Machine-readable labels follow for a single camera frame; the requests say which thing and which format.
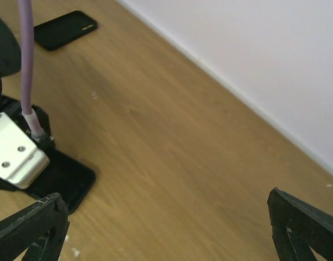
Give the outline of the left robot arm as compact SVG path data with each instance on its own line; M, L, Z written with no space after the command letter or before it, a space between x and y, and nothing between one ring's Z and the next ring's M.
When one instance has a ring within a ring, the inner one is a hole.
M39 107L24 116L20 101L2 94L2 78L20 71L21 56L18 41L0 18L0 190L42 198L48 194L43 187L50 163L46 150L55 144L47 132L31 135L29 123L48 117Z

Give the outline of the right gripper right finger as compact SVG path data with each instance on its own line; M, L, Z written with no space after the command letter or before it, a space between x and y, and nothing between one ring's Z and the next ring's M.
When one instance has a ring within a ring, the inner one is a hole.
M274 188L267 200L272 239L280 260L333 260L333 216Z

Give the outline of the black phone case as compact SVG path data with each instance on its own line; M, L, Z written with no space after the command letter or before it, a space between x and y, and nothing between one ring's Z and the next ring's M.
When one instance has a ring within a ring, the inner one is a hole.
M96 20L75 10L35 26L34 40L45 50L55 51L97 28Z

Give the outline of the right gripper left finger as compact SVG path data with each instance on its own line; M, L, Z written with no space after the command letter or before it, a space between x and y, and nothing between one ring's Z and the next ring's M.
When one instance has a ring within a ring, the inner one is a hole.
M0 260L58 260L70 222L59 193L0 221Z

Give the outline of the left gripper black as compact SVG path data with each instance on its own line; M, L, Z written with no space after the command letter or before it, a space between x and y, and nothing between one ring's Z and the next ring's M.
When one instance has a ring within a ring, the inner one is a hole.
M46 123L49 123L49 121L48 116L39 107L32 107L32 112L26 114L22 111L20 101L2 96L0 113L2 112L6 113L42 151L45 152L46 149L55 146L50 132L41 126L42 120L45 120ZM0 190L16 191L23 189L19 189L0 178Z

